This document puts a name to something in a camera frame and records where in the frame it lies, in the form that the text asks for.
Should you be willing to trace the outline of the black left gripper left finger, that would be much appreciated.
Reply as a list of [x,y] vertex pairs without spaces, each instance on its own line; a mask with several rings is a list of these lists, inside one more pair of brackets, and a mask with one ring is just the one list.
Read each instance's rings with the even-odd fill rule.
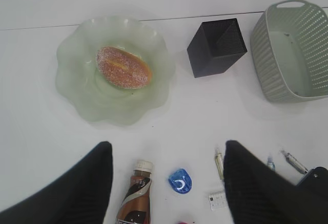
[[2,211],[1,223],[103,223],[112,182],[112,145],[103,141],[57,180]]

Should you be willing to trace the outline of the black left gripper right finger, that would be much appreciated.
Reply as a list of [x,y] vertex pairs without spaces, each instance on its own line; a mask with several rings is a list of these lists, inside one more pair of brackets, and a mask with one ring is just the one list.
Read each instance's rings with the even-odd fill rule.
[[327,199],[291,184],[238,141],[225,144],[223,175],[234,223],[327,223]]

